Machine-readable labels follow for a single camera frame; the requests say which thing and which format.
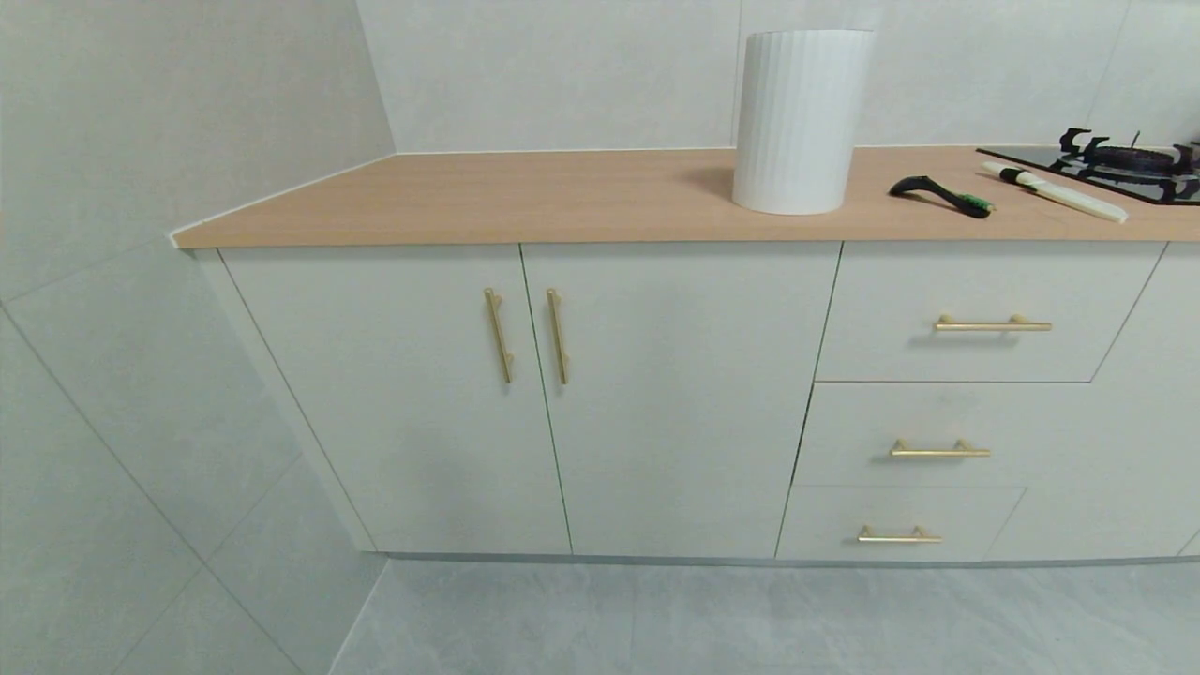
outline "gray tile floor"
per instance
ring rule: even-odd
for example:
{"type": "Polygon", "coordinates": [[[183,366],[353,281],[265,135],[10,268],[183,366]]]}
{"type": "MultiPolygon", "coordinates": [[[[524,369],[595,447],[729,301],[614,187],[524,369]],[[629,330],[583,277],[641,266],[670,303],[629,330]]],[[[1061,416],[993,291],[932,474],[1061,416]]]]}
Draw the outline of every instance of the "gray tile floor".
{"type": "Polygon", "coordinates": [[[392,560],[334,675],[1195,675],[1200,563],[1044,569],[392,560]]]}

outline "white cabinet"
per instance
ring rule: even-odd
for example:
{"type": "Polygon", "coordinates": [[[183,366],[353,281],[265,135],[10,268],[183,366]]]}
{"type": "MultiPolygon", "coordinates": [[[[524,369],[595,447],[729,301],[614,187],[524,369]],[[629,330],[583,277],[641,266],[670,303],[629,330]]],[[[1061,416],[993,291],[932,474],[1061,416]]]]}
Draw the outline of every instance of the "white cabinet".
{"type": "Polygon", "coordinates": [[[1200,526],[1198,288],[1200,245],[1171,244],[1087,386],[1091,402],[1068,419],[1075,470],[1030,486],[989,557],[1156,557],[1188,545],[1200,526]]]}
{"type": "Polygon", "coordinates": [[[772,557],[838,244],[523,252],[575,552],[772,557]]]}
{"type": "Polygon", "coordinates": [[[848,241],[817,378],[1088,382],[1162,250],[1158,243],[848,241]],[[1014,316],[1050,330],[1004,325],[1014,316]],[[950,330],[971,323],[995,325],[950,330]]]}
{"type": "Polygon", "coordinates": [[[380,550],[570,552],[517,246],[222,255],[380,550]]]}
{"type": "Polygon", "coordinates": [[[797,486],[779,558],[979,562],[1022,491],[797,486]]]}

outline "base cabinet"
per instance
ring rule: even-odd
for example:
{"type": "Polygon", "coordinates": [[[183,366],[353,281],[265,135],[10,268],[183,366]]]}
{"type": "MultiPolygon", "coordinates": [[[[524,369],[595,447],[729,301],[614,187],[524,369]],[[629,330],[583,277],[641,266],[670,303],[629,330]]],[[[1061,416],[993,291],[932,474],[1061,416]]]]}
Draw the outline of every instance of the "base cabinet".
{"type": "Polygon", "coordinates": [[[575,552],[772,557],[836,244],[523,250],[575,552]]]}
{"type": "Polygon", "coordinates": [[[379,550],[570,552],[517,246],[223,256],[379,550]]]}
{"type": "Polygon", "coordinates": [[[1200,244],[839,246],[222,255],[379,550],[1200,555],[1200,244]]]}

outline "black tool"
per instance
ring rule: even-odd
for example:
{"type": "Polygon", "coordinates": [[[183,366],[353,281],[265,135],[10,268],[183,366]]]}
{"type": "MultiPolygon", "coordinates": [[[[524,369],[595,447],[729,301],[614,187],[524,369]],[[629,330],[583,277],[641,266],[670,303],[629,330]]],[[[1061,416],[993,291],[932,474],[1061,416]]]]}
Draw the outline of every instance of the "black tool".
{"type": "Polygon", "coordinates": [[[932,192],[938,197],[946,199],[952,207],[962,211],[971,217],[988,217],[991,211],[996,210],[995,204],[988,199],[976,197],[974,195],[965,195],[959,192],[952,192],[941,185],[938,185],[932,178],[928,175],[910,175],[908,178],[900,179],[892,190],[888,190],[888,195],[893,197],[899,197],[908,192],[914,192],[918,190],[924,190],[926,192],[932,192]]]}

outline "gold handle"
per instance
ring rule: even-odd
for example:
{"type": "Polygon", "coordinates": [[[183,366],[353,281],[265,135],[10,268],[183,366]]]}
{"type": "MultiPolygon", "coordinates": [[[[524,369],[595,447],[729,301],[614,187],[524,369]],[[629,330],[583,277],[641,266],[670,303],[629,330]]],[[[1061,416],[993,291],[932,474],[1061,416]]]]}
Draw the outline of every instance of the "gold handle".
{"type": "Polygon", "coordinates": [[[1044,333],[1054,328],[1054,324],[1049,321],[1030,321],[1019,313],[1014,313],[1012,318],[1006,322],[997,323],[967,323],[961,321],[954,321],[948,313],[943,313],[937,317],[937,323],[934,324],[934,330],[944,331],[991,331],[991,333],[1044,333]]]}
{"type": "Polygon", "coordinates": [[[990,458],[991,450],[986,448],[977,448],[971,443],[967,443],[962,438],[959,438],[954,447],[944,449],[914,449],[910,448],[908,443],[904,442],[904,438],[896,438],[896,444],[892,446],[892,456],[894,458],[990,458]]]}
{"type": "Polygon", "coordinates": [[[554,347],[558,350],[558,380],[563,384],[566,384],[566,362],[570,358],[563,348],[563,324],[558,318],[558,305],[563,299],[558,297],[558,292],[553,288],[547,288],[546,300],[550,301],[550,322],[554,328],[554,347]]]}
{"type": "Polygon", "coordinates": [[[504,329],[500,327],[500,303],[504,298],[491,288],[484,288],[484,297],[487,298],[487,309],[492,313],[492,333],[496,334],[496,347],[500,351],[500,372],[504,381],[512,383],[512,354],[504,346],[504,329]]]}
{"type": "Polygon", "coordinates": [[[941,544],[942,538],[937,534],[925,532],[920,525],[912,528],[912,534],[900,537],[883,537],[871,531],[869,525],[864,525],[858,533],[858,540],[864,544],[941,544]]]}

